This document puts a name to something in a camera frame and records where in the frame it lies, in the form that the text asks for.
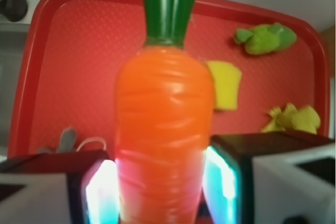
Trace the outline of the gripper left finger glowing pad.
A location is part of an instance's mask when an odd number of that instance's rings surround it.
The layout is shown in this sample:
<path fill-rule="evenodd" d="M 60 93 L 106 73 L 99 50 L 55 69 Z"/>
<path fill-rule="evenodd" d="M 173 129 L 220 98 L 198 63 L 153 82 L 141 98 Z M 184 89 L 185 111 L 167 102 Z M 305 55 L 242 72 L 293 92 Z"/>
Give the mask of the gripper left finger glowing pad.
<path fill-rule="evenodd" d="M 1 162 L 1 223 L 119 223 L 116 164 L 105 151 Z"/>

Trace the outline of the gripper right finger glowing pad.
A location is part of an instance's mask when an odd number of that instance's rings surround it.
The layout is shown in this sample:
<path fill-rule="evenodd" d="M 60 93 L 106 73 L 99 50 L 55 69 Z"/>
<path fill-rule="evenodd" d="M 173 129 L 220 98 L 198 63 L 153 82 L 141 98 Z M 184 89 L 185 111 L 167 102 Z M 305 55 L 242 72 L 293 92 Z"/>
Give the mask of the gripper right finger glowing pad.
<path fill-rule="evenodd" d="M 335 223 L 335 141 L 296 131 L 214 135 L 203 194 L 214 223 Z"/>

